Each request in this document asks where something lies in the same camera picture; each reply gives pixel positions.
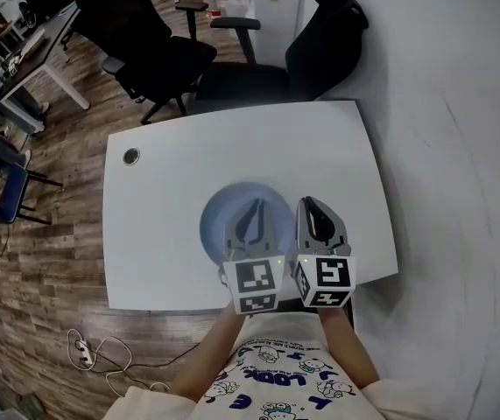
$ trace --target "water bottle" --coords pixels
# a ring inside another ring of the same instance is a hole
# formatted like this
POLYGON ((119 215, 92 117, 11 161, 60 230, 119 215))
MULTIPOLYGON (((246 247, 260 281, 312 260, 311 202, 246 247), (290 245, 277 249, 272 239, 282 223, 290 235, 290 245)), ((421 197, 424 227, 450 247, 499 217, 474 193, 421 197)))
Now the water bottle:
POLYGON ((208 4, 206 13, 209 22, 222 16, 224 1, 225 0, 203 0, 203 2, 208 4))
POLYGON ((226 15, 230 18, 245 18, 248 12, 248 0, 228 0, 226 15))

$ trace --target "power strip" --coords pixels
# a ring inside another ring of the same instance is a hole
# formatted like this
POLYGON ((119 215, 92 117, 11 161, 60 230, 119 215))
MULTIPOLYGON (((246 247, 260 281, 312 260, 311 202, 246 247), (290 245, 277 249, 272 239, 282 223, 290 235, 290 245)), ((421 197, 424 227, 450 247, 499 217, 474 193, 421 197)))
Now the power strip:
POLYGON ((84 339, 79 339, 77 342, 79 350, 82 353, 81 361, 90 367, 92 364, 94 364, 94 362, 92 361, 92 354, 90 353, 90 345, 84 339))

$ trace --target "desk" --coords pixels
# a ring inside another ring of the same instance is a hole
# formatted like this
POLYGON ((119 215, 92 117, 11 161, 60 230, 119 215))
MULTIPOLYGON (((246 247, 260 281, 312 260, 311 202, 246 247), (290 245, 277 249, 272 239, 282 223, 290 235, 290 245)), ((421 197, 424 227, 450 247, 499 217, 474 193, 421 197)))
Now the desk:
POLYGON ((68 82, 63 75, 51 67, 48 63, 53 48, 58 48, 61 38, 65 35, 67 27, 72 23, 79 13, 76 3, 68 5, 58 15, 53 16, 47 22, 38 27, 38 30, 46 31, 46 41, 30 58, 24 59, 18 66, 18 72, 11 76, 4 84, 0 94, 0 103, 6 108, 28 122, 35 132, 44 130, 42 122, 24 112, 19 106, 12 103, 9 98, 21 88, 26 82, 34 78, 40 72, 46 72, 59 86, 68 93, 84 110, 90 107, 88 101, 68 82))
MULTIPOLYGON (((320 101, 239 108, 159 122, 109 136, 103 250, 109 306, 222 308, 229 292, 199 235, 221 188, 258 182, 292 208, 311 195, 344 220, 357 282, 398 272, 377 164, 356 104, 320 101), (129 148, 140 150, 133 166, 129 148)), ((282 299, 297 297, 293 280, 282 299)))
POLYGON ((3 32, 0 33, 0 46, 4 48, 7 54, 12 53, 12 50, 4 43, 4 38, 9 34, 16 39, 16 42, 24 40, 24 38, 14 29, 14 24, 10 21, 3 32))

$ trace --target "wooden floor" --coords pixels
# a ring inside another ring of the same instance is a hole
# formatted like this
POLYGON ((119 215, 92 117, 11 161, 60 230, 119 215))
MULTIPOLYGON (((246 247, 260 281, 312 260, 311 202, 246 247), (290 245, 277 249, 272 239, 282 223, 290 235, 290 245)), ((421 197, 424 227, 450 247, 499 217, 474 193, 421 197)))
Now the wooden floor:
MULTIPOLYGON (((153 0, 174 35, 188 36, 185 15, 172 0, 153 0)), ((211 32, 198 16, 199 39, 215 46, 219 60, 243 61, 237 41, 227 32, 211 32)), ((0 402, 14 405, 17 395, 35 393, 46 418, 99 419, 114 402, 103 375, 81 372, 67 360, 67 330, 79 329, 97 346, 106 336, 124 340, 135 362, 159 364, 199 342, 215 314, 116 311, 108 308, 102 249, 103 167, 108 135, 139 126, 149 102, 135 104, 113 78, 102 73, 103 52, 76 36, 69 44, 67 64, 56 67, 88 99, 83 111, 46 76, 29 89, 39 101, 52 104, 46 131, 27 141, 29 168, 64 185, 32 184, 25 204, 35 215, 53 222, 42 227, 18 220, 0 258, 0 402)), ((162 108, 153 121, 180 116, 175 103, 162 108)), ((13 134, 19 147, 24 137, 13 134)), ((0 227, 0 251, 7 235, 0 227)), ((103 351, 126 364, 129 355, 115 343, 103 351)), ((101 363, 100 369, 111 368, 101 363)), ((169 382, 177 365, 130 371, 147 383, 169 382)), ((116 387, 130 384, 121 376, 116 387)))

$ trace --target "white t-shirt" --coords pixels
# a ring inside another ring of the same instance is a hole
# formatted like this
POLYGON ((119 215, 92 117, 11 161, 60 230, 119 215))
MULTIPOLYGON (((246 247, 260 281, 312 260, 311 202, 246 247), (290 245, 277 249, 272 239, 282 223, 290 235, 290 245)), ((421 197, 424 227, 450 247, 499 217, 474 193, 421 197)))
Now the white t-shirt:
POLYGON ((433 418, 396 381, 359 390, 327 352, 315 314, 260 314, 246 319, 228 365, 195 403, 130 388, 104 420, 401 420, 433 418))

